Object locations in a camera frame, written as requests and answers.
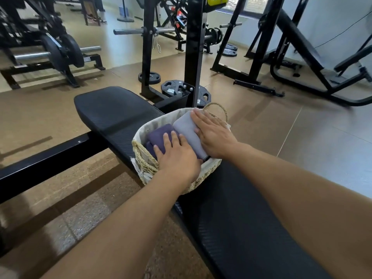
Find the folded cloth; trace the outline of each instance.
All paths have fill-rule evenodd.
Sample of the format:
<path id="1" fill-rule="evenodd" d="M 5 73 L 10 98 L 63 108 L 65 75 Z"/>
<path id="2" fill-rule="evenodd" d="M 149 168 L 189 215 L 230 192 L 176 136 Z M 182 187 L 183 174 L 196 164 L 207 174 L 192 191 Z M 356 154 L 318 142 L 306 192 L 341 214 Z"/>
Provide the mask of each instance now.
<path id="1" fill-rule="evenodd" d="M 194 150 L 197 158 L 206 161 L 208 155 L 205 152 L 205 150 L 203 150 L 200 139 L 198 135 L 195 133 L 195 128 L 197 128 L 197 126 L 192 121 L 190 113 L 191 111 L 188 111 L 179 119 L 177 119 L 173 123 L 173 127 L 179 134 L 183 134 L 186 137 L 186 140 Z"/>
<path id="2" fill-rule="evenodd" d="M 150 141 L 147 141 L 146 144 L 145 144 L 145 148 L 148 150 L 148 152 L 156 159 L 156 154 L 155 154 L 155 151 L 154 151 L 154 145 L 151 144 Z"/>
<path id="3" fill-rule="evenodd" d="M 153 145 L 157 145 L 161 152 L 165 154 L 165 147 L 164 147 L 164 133 L 168 133 L 169 140 L 172 141 L 172 136 L 170 134 L 171 131 L 174 131 L 172 124 L 165 124 L 154 131 L 151 131 L 147 134 L 147 140 Z"/>

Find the person's left arm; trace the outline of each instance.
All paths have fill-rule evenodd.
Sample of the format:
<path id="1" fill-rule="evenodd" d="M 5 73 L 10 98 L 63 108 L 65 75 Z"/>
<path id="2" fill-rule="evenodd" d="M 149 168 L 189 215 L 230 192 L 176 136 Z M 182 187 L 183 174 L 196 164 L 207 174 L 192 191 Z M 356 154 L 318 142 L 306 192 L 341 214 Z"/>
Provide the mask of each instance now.
<path id="1" fill-rule="evenodd" d="M 178 196 L 200 173 L 185 137 L 164 135 L 165 154 L 155 146 L 160 170 L 53 266 L 42 279 L 141 278 L 163 222 Z"/>

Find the person's right arm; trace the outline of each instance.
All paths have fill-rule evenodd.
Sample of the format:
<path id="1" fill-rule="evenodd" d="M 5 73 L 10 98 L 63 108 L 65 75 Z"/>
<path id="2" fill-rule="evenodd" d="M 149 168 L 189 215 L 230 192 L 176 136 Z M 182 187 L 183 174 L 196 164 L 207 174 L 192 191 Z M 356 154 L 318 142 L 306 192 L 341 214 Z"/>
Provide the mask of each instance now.
<path id="1" fill-rule="evenodd" d="M 191 117 L 204 150 L 234 164 L 290 235 L 335 278 L 372 278 L 372 200 L 239 143 L 208 112 Z"/>

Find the person's left hand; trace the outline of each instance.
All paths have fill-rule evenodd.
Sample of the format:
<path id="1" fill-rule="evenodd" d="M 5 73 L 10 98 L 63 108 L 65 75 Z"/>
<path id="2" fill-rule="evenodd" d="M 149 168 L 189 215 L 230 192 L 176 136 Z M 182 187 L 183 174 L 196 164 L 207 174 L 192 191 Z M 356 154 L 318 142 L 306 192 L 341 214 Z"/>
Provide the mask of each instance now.
<path id="1" fill-rule="evenodd" d="M 167 133 L 163 135 L 165 154 L 161 152 L 158 146 L 154 146 L 159 170 L 166 171 L 170 177 L 177 178 L 184 185 L 190 185 L 199 176 L 200 160 L 197 159 L 185 136 L 180 134 L 178 139 L 174 131 L 171 132 L 171 136 L 172 142 L 170 142 Z"/>

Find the basket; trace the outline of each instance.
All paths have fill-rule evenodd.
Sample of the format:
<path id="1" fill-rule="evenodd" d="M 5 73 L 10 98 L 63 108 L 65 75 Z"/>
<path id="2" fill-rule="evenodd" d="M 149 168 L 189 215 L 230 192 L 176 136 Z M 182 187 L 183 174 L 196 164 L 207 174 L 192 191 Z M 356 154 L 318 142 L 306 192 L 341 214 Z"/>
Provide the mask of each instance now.
<path id="1" fill-rule="evenodd" d="M 225 113 L 226 123 L 228 122 L 227 112 L 224 107 L 222 107 L 218 103 L 209 103 L 205 105 L 204 110 L 210 105 L 217 105 L 221 107 L 221 109 Z M 155 173 L 159 170 L 159 164 L 157 160 L 148 152 L 148 150 L 143 146 L 146 142 L 147 134 L 151 131 L 165 125 L 165 124 L 173 124 L 177 119 L 183 116 L 186 112 L 192 110 L 193 108 L 180 108 L 173 112 L 167 113 L 160 117 L 157 117 L 143 126 L 141 126 L 132 140 L 133 152 L 135 158 L 131 158 L 131 162 L 138 173 L 139 178 L 141 179 L 142 183 L 146 185 Z M 188 192 L 193 191 L 196 187 L 198 187 L 204 180 L 211 174 L 215 169 L 221 164 L 221 159 L 216 158 L 209 158 L 206 162 L 201 165 L 201 172 L 195 182 L 193 182 L 190 187 L 188 187 L 182 194 L 186 194 Z"/>

